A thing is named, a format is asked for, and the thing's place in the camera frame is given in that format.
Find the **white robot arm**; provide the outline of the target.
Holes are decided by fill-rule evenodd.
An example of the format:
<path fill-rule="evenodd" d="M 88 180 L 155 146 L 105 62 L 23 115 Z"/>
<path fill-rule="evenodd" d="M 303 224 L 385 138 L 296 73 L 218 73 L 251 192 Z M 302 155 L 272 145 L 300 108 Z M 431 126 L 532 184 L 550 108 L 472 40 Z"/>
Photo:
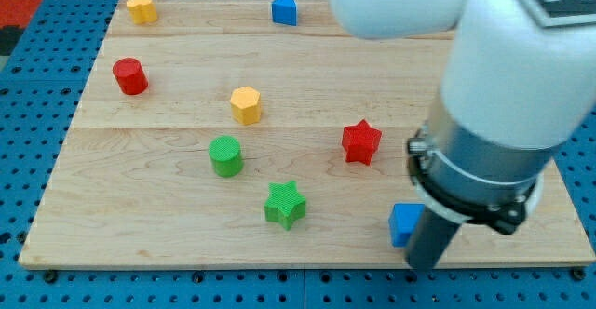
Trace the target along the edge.
<path fill-rule="evenodd" d="M 407 263 L 433 268 L 465 223 L 514 233 L 595 104 L 595 0 L 328 1 L 359 38 L 455 32 L 427 121 L 407 142 L 425 204 Z"/>

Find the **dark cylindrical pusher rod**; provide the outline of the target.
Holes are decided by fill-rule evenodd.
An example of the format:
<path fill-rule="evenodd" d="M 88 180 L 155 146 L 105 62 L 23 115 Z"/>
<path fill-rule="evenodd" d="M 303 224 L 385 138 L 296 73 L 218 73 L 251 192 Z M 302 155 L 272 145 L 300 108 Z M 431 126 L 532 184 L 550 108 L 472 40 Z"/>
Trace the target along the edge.
<path fill-rule="evenodd" d="M 405 247 L 405 261 L 415 270 L 432 270 L 460 227 L 424 207 Z"/>

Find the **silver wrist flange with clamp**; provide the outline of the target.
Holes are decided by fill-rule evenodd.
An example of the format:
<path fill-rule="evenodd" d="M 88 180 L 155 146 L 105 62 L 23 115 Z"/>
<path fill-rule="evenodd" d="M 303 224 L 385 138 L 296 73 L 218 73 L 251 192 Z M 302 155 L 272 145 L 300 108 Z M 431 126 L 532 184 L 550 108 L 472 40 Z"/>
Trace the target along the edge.
<path fill-rule="evenodd" d="M 542 195 L 542 172 L 555 146 L 523 149 L 465 128 L 437 97 L 407 141 L 408 171 L 425 209 L 417 235 L 454 235 L 464 223 L 515 233 Z"/>

